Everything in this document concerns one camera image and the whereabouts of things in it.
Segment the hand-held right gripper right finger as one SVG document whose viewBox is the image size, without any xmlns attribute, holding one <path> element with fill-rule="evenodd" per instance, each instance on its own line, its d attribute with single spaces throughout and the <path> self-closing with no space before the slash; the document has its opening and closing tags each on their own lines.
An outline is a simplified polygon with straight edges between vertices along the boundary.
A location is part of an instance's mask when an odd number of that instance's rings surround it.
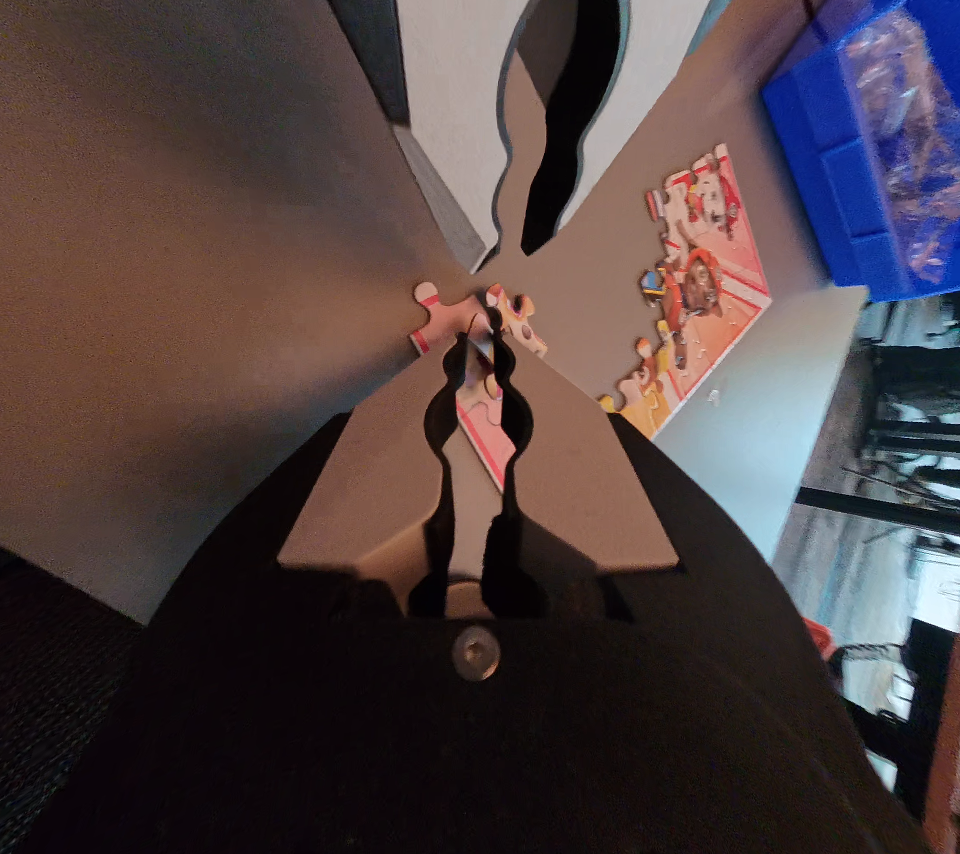
<svg viewBox="0 0 960 854">
<path fill-rule="evenodd" d="M 680 559 L 607 413 L 480 317 L 513 447 L 486 536 L 481 596 L 494 618 L 633 618 L 617 578 Z"/>
</svg>

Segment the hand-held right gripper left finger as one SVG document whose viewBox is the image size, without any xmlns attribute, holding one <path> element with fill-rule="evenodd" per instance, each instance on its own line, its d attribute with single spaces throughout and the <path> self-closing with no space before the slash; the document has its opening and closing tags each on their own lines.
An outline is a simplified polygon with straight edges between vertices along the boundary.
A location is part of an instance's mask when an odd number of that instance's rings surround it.
<svg viewBox="0 0 960 854">
<path fill-rule="evenodd" d="M 455 508 L 444 448 L 470 348 L 457 335 L 352 410 L 279 550 L 282 567 L 382 582 L 408 613 L 445 615 Z"/>
</svg>

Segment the pink dog puzzle piece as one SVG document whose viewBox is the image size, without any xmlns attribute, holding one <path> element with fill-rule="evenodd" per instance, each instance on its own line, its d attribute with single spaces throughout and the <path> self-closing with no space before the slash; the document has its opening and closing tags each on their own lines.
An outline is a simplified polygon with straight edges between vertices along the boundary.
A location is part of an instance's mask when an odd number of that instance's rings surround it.
<svg viewBox="0 0 960 854">
<path fill-rule="evenodd" d="M 420 356 L 448 344 L 459 333 L 468 332 L 475 316 L 486 308 L 498 311 L 503 334 L 511 335 L 534 355 L 546 356 L 547 345 L 532 326 L 534 302 L 525 295 L 508 296 L 500 284 L 491 285 L 482 297 L 471 295 L 455 304 L 444 304 L 437 287 L 431 282 L 422 282 L 414 288 L 414 301 L 429 315 L 426 324 L 410 335 Z"/>
</svg>

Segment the assembled pink red puzzle section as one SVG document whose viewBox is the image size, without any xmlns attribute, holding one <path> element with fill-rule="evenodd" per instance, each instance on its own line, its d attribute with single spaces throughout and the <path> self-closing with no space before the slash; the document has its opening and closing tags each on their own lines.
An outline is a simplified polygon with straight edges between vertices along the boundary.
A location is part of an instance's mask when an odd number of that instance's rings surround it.
<svg viewBox="0 0 960 854">
<path fill-rule="evenodd" d="M 733 166 L 719 143 L 645 194 L 660 252 L 638 288 L 654 336 L 636 341 L 636 365 L 598 401 L 650 440 L 772 303 Z"/>
</svg>

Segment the blue plastic bin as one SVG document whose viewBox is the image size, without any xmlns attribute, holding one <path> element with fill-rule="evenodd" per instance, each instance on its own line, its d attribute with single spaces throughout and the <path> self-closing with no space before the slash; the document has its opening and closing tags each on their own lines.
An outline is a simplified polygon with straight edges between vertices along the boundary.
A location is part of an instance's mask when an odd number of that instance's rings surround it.
<svg viewBox="0 0 960 854">
<path fill-rule="evenodd" d="M 940 283 L 912 280 L 900 261 L 846 64 L 850 38 L 900 6 L 921 23 L 958 104 L 959 0 L 822 0 L 761 93 L 831 279 L 866 287 L 875 302 L 952 294 L 959 285 L 958 248 Z"/>
</svg>

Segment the clear plastic bag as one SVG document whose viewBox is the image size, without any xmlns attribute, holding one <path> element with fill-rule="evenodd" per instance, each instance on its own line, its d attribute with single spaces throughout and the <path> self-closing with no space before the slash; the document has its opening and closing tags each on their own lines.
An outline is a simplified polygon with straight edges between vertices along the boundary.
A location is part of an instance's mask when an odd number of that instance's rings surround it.
<svg viewBox="0 0 960 854">
<path fill-rule="evenodd" d="M 958 104 L 923 26 L 904 6 L 870 21 L 844 54 L 898 258 L 912 280 L 943 282 L 958 248 Z"/>
</svg>

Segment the black metal rack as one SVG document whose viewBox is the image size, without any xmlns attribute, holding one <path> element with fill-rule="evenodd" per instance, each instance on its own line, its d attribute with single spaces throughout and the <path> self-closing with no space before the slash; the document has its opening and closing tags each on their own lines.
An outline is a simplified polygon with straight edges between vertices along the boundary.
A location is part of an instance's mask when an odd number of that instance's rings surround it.
<svg viewBox="0 0 960 854">
<path fill-rule="evenodd" d="M 907 506 L 958 517 L 958 293 L 891 304 L 870 363 L 866 457 L 894 473 Z"/>
</svg>

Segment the black mesh chair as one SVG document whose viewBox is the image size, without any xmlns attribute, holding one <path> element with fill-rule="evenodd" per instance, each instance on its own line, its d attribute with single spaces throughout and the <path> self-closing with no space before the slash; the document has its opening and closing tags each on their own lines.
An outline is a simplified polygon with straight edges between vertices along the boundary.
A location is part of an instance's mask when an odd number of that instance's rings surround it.
<svg viewBox="0 0 960 854">
<path fill-rule="evenodd" d="M 16 852 L 101 727 L 142 626 L 1 553 L 1 851 Z"/>
</svg>

